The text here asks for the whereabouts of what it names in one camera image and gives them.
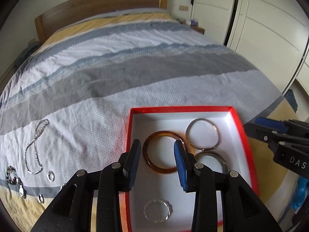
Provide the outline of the blue gloved hand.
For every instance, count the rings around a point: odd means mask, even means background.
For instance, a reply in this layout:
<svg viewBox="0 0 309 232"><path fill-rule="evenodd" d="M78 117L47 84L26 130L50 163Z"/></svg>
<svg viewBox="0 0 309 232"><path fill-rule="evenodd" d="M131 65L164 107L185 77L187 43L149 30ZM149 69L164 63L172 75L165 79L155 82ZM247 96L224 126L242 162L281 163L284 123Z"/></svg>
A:
<svg viewBox="0 0 309 232"><path fill-rule="evenodd" d="M305 201L306 192L308 190L308 179L299 177L297 181L296 193L294 194L291 207L296 210L301 207Z"/></svg>

